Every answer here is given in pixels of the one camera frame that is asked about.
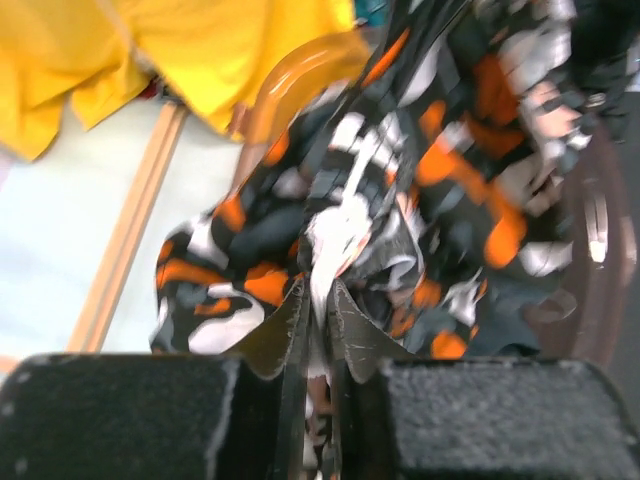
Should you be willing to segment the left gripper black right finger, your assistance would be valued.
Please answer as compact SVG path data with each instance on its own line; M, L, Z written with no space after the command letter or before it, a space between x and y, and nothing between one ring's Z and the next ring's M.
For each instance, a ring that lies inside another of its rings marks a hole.
M593 365L416 358L341 282L327 313L337 478L638 477L638 431Z

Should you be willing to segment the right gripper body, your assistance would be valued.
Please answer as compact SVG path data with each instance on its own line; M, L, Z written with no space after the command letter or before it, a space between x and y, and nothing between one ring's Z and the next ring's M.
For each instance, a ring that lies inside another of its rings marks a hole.
M592 0L574 3L571 21L570 70L573 83L585 95L614 140L624 137L629 108L625 91L628 51L639 33L639 3Z

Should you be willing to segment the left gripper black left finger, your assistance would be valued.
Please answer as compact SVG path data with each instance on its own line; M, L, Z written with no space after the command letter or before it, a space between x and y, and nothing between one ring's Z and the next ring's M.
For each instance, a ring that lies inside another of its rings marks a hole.
M1 387L5 479L295 479L306 282L226 352L48 354Z

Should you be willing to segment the orange black camouflage shorts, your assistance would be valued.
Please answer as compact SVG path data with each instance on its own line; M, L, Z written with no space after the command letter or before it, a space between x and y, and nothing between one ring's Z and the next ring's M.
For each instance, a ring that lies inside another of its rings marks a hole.
M564 78L570 38L555 1L424 1L396 15L315 138L311 107L239 187L170 234L152 348L230 349L304 279L307 377L322 386L336 282L413 357L507 358L463 357L489 277L547 289L572 258L558 234L534 235L591 139Z

